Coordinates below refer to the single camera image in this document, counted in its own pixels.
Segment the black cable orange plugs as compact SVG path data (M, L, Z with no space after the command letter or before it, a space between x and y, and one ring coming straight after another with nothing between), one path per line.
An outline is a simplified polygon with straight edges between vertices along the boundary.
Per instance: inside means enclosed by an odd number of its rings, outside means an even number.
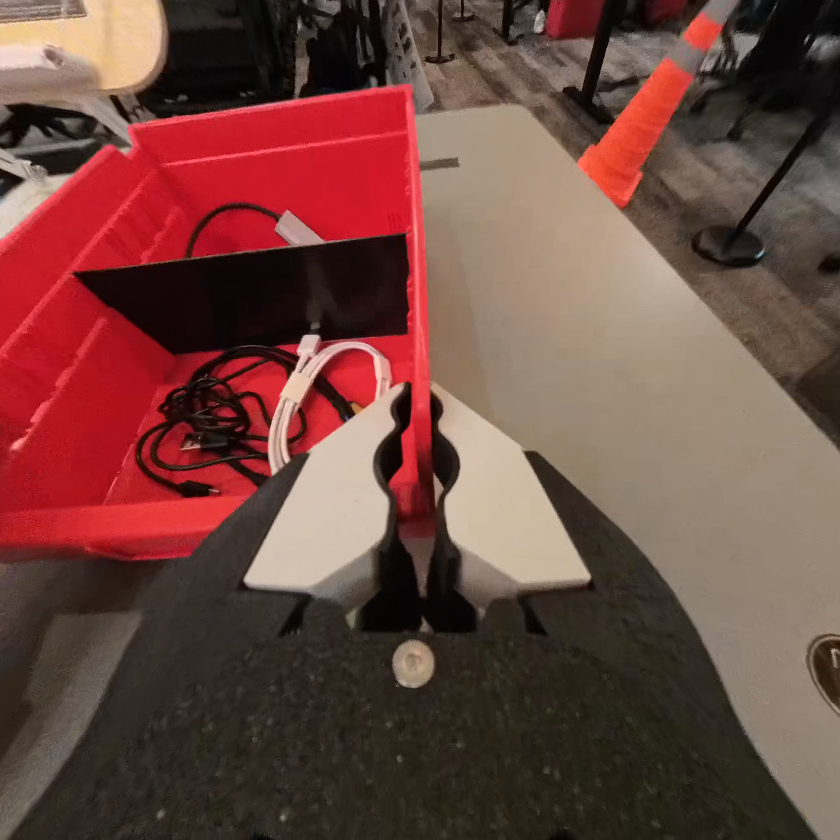
M368 364L351 357L335 360L314 381L307 417L318 427L333 428L345 423L370 401L374 384Z

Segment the grey desk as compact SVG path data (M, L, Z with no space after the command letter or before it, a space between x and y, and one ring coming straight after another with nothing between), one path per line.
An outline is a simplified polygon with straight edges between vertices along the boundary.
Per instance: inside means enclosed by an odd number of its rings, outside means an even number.
M423 621L243 583L300 467L191 553L2 565L10 838L838 838L838 450L531 114L416 130L430 511L403 520ZM424 619L431 387L516 441L591 573Z

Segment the orange traffic cone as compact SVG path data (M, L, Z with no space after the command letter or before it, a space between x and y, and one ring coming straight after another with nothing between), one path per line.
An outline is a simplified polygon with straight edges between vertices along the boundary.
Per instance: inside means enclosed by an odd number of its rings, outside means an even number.
M705 3L598 143L579 159L579 169L616 207L629 204L643 178L643 164L738 5Z

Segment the round black desk grommet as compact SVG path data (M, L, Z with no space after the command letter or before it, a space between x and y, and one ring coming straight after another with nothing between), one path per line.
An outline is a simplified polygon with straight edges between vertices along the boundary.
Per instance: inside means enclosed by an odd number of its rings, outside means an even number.
M839 715L839 635L815 637L806 650L805 662L820 697Z

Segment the black bin divider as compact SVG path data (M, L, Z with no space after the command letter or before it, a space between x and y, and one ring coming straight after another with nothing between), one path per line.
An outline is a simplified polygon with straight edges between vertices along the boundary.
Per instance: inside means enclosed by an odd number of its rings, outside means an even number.
M172 354L407 332L405 234L83 270L104 305Z

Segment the wooden side table top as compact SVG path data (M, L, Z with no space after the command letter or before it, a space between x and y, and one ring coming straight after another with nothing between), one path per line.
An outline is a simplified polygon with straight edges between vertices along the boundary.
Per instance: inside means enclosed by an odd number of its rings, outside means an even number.
M2 98L140 91L167 39L159 1L2 1Z

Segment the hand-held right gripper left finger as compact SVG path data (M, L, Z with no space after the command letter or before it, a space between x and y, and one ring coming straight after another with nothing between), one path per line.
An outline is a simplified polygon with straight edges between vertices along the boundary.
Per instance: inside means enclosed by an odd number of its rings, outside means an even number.
M412 387L392 386L299 458L243 583L356 610L363 629L414 632L417 574L398 532L391 480L403 466Z

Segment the red plastic bin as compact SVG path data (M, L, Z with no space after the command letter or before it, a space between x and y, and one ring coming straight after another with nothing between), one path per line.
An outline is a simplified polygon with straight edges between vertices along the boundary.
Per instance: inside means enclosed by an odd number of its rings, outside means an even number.
M403 464L391 488L403 520L428 513L424 226L408 88L163 119L131 134L128 153L97 153L2 241L2 565L182 557L258 489L227 467L196 475L218 489L213 497L182 498L144 477L134 449L159 421L162 398L233 348L170 353L76 277L183 259L193 227L224 203L288 209L325 243L406 235L407 332L320 337L320 348L371 347L340 352L322 368L347 357L371 367L373 393L360 413L379 395L383 377L411 385ZM203 231L193 257L286 247L275 225L257 213L226 213ZM267 346L291 352L297 364L303 336ZM290 375L266 365L237 386L257 391L272 420ZM292 410L290 457L354 419L315 425L307 417L312 389Z

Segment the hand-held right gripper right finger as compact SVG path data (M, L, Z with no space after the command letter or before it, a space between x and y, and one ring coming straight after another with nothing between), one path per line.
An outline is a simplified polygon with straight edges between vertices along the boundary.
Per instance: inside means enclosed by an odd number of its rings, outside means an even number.
M578 591L592 575L526 451L438 384L430 392L435 535L424 619L468 633L494 602Z

